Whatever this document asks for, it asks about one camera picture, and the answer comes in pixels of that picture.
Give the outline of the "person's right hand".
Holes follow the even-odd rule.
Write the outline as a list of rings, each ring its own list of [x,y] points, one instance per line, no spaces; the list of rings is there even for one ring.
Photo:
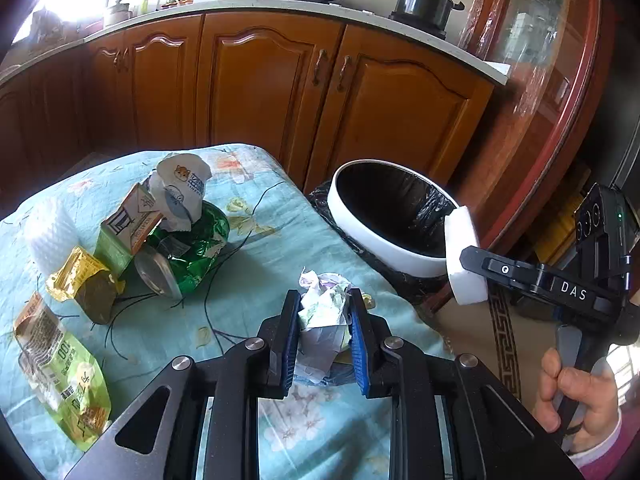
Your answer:
[[[608,368],[601,375],[573,367],[562,368],[555,348],[544,352],[533,415],[547,432],[555,432],[561,423],[552,403],[558,391],[586,407],[582,428],[574,435],[570,447],[573,453],[594,448],[614,432],[618,423],[618,396],[613,373]]]

